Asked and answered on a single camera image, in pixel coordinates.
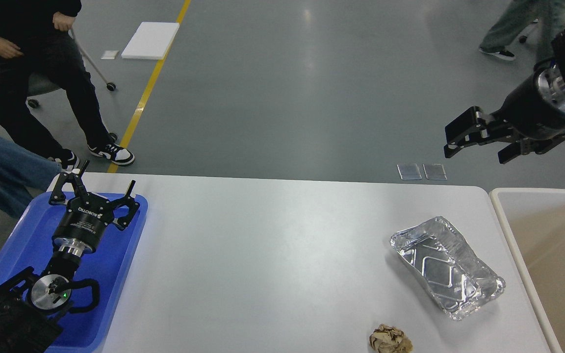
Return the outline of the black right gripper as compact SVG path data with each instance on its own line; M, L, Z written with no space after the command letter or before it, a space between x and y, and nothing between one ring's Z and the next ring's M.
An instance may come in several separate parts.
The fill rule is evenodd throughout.
M509 143L497 154L500 164L532 152L545 154L565 141L565 79L556 66L539 69L491 115L469 107L444 132L446 158L496 141Z

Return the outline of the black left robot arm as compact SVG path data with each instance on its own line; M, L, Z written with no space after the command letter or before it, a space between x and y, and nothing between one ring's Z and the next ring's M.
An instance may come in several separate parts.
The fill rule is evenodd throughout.
M107 333L147 210L62 172L34 199L0 253L0 353L91 352Z

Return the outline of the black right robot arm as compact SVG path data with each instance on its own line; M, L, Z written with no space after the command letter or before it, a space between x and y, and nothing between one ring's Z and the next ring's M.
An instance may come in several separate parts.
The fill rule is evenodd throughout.
M473 106L445 127L446 158L473 145L505 142L498 152L505 164L520 155L545 154L565 141L565 29L552 40L552 49L551 65L536 64L500 109L485 114Z

